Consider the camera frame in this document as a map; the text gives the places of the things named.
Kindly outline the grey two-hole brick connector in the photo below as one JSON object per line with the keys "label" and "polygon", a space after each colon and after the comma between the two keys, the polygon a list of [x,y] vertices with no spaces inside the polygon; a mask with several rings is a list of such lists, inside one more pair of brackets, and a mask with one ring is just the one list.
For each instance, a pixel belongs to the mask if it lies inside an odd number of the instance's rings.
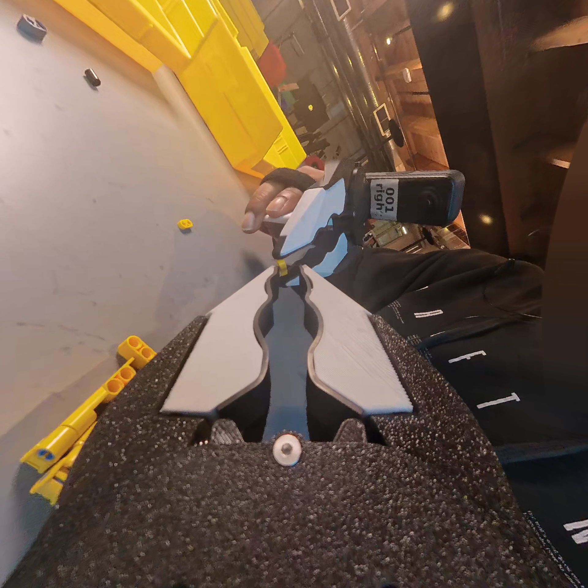
{"label": "grey two-hole brick connector", "polygon": [[47,28],[43,23],[26,14],[20,16],[17,29],[20,34],[36,43],[42,43],[47,35]]}

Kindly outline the yellow brick arm with axle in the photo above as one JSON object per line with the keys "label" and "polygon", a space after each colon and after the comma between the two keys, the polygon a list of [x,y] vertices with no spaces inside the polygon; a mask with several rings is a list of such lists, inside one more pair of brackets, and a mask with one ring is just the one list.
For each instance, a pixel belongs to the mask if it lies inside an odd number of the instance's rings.
{"label": "yellow brick arm with axle", "polygon": [[20,458],[22,464],[41,474],[32,485],[30,494],[39,495],[51,506],[56,506],[70,470],[94,430],[99,415],[108,403],[119,396],[139,370],[124,359],[121,367],[92,395]]}

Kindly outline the person's right hand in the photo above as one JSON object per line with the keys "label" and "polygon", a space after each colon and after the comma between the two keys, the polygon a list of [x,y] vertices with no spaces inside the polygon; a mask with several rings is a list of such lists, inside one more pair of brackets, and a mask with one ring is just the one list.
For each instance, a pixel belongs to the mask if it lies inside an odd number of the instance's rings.
{"label": "person's right hand", "polygon": [[277,218],[291,213],[305,190],[322,182],[324,177],[324,171],[312,166],[272,171],[251,196],[245,209],[242,231],[254,233],[260,230],[265,217]]}

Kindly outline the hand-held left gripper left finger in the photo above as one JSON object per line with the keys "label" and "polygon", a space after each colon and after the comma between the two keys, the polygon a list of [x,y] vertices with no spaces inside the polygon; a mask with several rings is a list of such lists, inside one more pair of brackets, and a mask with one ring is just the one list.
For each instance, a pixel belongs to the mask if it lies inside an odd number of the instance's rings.
{"label": "hand-held left gripper left finger", "polygon": [[266,376],[265,336],[273,326],[274,266],[214,307],[160,410],[212,417]]}

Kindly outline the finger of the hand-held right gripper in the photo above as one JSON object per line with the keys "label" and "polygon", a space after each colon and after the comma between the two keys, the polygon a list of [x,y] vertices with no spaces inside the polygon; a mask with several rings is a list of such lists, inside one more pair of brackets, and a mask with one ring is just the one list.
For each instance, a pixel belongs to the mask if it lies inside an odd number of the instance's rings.
{"label": "finger of the hand-held right gripper", "polygon": [[323,261],[316,265],[316,273],[321,277],[331,276],[336,268],[342,263],[348,254],[348,240],[344,233],[342,233],[334,247],[328,252]]}
{"label": "finger of the hand-held right gripper", "polygon": [[330,187],[306,190],[285,223],[280,238],[285,238],[277,254],[285,258],[310,245],[320,229],[327,227],[334,215],[343,213],[346,202],[346,186],[343,179]]}

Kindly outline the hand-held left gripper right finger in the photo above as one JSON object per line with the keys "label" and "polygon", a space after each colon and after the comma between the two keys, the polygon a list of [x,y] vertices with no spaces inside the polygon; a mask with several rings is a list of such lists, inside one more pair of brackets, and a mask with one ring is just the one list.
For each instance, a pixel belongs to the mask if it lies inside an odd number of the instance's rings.
{"label": "hand-held left gripper right finger", "polygon": [[307,353],[312,382],[363,417],[412,413],[371,313],[306,265],[300,267],[300,284],[304,326],[313,339]]}

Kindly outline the short yellow brick connector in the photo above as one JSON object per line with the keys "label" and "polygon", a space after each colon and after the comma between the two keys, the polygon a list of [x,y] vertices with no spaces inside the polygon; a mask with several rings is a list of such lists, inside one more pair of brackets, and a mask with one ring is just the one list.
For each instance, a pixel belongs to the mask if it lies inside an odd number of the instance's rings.
{"label": "short yellow brick connector", "polygon": [[156,356],[156,352],[138,336],[126,338],[117,351],[134,369],[142,369]]}

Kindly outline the person's black hoodie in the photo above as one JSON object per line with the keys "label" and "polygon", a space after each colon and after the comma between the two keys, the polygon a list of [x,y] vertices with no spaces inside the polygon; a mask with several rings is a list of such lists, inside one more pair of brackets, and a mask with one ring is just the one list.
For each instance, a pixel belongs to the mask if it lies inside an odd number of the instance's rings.
{"label": "person's black hoodie", "polygon": [[507,259],[402,295],[384,319],[467,404],[556,567],[587,587],[587,402],[543,383],[543,271]]}

